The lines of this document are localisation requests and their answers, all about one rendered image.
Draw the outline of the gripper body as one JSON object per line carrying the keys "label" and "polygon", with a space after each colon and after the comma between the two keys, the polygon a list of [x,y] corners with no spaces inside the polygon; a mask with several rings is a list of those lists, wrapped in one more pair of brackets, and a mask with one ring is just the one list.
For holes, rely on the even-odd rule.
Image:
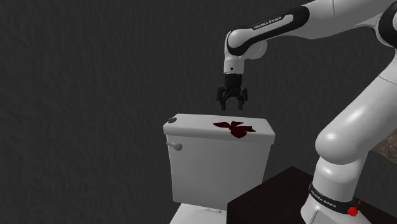
{"label": "gripper body", "polygon": [[224,89],[226,92],[240,91],[242,85],[242,75],[230,73],[225,75]]}

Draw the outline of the white toilet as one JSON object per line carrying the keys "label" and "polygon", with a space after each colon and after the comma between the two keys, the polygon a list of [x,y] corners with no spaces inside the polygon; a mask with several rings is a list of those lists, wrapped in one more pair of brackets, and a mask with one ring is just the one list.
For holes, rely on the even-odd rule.
{"label": "white toilet", "polygon": [[[275,132],[264,118],[176,114],[163,126],[172,198],[180,204],[169,224],[226,224],[227,205],[260,185]],[[243,138],[215,122],[243,122]]]}

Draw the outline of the dark red bow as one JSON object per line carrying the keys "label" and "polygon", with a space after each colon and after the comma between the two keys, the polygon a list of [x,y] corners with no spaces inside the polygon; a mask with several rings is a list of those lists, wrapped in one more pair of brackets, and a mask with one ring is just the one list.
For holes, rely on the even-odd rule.
{"label": "dark red bow", "polygon": [[252,126],[243,125],[243,122],[215,122],[213,125],[219,128],[228,129],[231,135],[238,139],[246,136],[248,132],[256,132]]}

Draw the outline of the brown mottled counter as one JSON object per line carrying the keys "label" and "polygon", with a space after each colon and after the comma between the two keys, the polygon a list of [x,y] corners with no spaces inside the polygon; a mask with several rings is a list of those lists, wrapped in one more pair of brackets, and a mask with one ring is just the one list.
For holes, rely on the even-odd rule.
{"label": "brown mottled counter", "polygon": [[377,144],[373,151],[397,165],[397,129]]}

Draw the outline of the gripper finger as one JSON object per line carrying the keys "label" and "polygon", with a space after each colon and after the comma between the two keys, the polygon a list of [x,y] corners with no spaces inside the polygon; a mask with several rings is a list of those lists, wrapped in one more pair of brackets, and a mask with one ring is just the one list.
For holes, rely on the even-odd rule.
{"label": "gripper finger", "polygon": [[230,91],[227,87],[218,87],[216,100],[220,103],[221,110],[226,110],[226,101],[229,98]]}
{"label": "gripper finger", "polygon": [[247,101],[247,88],[236,88],[234,93],[238,100],[238,110],[243,110],[244,103]]}

